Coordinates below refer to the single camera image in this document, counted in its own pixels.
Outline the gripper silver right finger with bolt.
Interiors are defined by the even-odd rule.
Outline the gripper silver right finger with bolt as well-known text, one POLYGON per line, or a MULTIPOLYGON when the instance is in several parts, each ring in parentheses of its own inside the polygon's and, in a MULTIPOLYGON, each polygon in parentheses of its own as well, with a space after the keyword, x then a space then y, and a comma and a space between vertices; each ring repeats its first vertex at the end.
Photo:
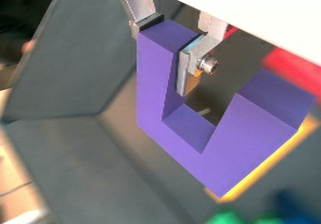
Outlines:
POLYGON ((203 73, 211 75, 216 70, 212 49, 221 42, 227 23, 208 13, 199 13, 197 28, 204 35, 195 37, 179 52, 176 72, 176 93, 185 96, 199 83, 203 73))

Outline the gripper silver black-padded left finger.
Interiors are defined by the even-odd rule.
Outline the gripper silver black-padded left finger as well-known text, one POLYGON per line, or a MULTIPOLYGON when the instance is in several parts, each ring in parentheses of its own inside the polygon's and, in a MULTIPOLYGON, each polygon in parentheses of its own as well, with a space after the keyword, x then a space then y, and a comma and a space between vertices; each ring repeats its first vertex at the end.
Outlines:
POLYGON ((129 19, 132 38, 140 31, 164 21, 164 15, 156 12, 152 0, 120 0, 129 19))

